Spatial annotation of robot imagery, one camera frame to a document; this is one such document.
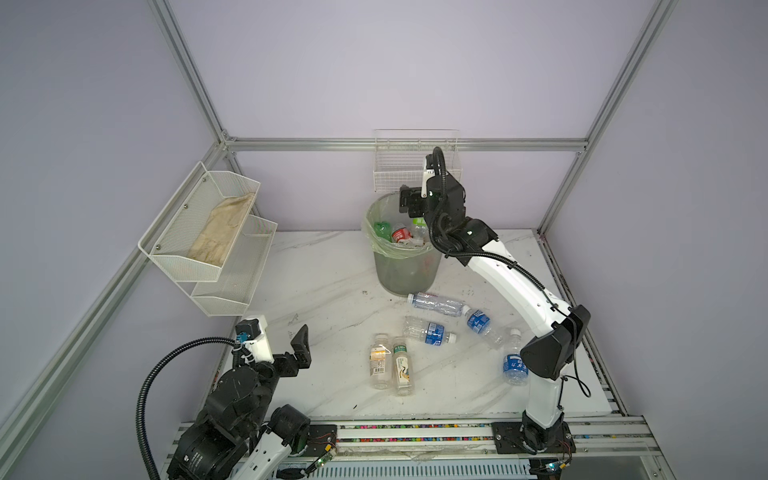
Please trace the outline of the red white label bottle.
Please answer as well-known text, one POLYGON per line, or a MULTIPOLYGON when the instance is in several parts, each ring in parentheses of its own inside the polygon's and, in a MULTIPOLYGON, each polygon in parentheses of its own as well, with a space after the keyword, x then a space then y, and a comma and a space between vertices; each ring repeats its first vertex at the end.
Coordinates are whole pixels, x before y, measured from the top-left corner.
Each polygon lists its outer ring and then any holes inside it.
POLYGON ((393 229, 391 240, 398 245, 413 245, 413 235, 404 225, 399 225, 397 229, 393 229))

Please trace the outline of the green soda bottle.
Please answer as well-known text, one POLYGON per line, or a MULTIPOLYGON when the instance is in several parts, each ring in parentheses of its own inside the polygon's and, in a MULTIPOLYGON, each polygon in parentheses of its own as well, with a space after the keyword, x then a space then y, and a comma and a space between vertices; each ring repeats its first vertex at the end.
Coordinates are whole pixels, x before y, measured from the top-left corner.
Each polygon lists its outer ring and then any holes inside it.
POLYGON ((375 222, 373 224, 373 231, 378 238, 381 238, 386 242, 392 241, 392 226, 389 222, 375 222))

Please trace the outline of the white cap tea bottle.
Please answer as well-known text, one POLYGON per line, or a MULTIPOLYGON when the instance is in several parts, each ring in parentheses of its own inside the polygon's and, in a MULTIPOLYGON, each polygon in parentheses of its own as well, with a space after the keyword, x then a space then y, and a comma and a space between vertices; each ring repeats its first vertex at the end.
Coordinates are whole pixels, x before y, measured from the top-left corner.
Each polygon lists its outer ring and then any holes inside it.
POLYGON ((387 390, 392 381, 392 350, 390 337, 384 333, 374 335, 369 352, 369 373, 372 385, 387 390))

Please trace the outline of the blue label water bottle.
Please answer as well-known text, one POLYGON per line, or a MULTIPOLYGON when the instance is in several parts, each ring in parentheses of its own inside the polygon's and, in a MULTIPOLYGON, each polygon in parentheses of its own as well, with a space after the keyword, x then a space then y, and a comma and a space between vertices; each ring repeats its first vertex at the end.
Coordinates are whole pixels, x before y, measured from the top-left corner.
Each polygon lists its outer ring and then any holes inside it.
POLYGON ((458 340, 457 335, 448 331, 443 324, 415 317, 405 318, 403 333, 408 338, 435 347, 455 344, 458 340))

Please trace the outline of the lime green label bottle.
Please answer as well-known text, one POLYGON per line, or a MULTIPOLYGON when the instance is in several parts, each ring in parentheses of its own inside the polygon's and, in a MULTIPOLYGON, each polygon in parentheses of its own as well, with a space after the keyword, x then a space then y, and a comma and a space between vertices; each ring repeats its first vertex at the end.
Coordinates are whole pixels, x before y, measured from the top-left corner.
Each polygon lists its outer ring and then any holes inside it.
POLYGON ((410 232, 414 241, 420 245, 429 241, 429 229, 423 217, 411 219, 410 232))

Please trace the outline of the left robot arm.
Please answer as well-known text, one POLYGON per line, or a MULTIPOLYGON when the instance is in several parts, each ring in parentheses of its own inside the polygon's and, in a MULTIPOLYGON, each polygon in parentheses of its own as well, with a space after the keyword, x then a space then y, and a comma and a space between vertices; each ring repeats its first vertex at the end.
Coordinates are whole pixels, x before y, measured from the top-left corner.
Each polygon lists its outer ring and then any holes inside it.
POLYGON ((309 328, 291 339, 291 352, 267 358, 257 319, 235 327, 232 367, 219 378, 193 425, 182 434, 167 469, 170 479, 227 479, 241 459, 243 479, 266 479, 291 454, 305 449, 309 418, 286 404, 269 413, 279 380, 311 366, 309 328))

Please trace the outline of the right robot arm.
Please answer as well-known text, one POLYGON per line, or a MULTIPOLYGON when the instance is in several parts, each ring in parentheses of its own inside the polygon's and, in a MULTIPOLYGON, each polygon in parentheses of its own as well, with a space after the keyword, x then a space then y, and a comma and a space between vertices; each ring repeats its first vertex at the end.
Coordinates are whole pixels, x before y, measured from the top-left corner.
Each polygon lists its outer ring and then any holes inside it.
POLYGON ((564 432, 563 369, 575 361, 591 314, 544 287, 513 258, 491 227, 466 215, 464 202, 465 190, 452 176, 431 177, 420 187, 403 185, 398 192, 399 212, 424 219, 432 245, 493 286, 533 333, 521 349, 529 370, 521 447, 530 453, 544 452, 564 432))

